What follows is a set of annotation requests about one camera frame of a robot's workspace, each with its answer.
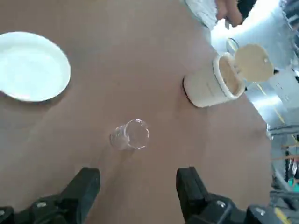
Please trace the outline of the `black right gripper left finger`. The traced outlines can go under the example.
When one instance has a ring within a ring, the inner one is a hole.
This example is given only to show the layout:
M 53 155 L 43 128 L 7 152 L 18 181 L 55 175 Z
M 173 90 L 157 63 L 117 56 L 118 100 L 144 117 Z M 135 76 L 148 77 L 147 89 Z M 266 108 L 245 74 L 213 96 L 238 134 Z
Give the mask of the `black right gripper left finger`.
M 41 197 L 19 212 L 11 206 L 1 206 L 0 222 L 83 224 L 99 192 L 99 169 L 83 167 L 59 194 Z

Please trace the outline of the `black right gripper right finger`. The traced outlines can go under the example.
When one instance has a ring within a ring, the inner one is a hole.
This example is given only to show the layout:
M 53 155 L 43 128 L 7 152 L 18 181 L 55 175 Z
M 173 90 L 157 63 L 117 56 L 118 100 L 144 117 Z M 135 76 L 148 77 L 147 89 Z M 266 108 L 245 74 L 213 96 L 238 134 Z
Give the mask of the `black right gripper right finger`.
M 186 224 L 281 224 L 267 207 L 239 209 L 227 197 L 209 193 L 195 167 L 179 168 L 176 189 Z

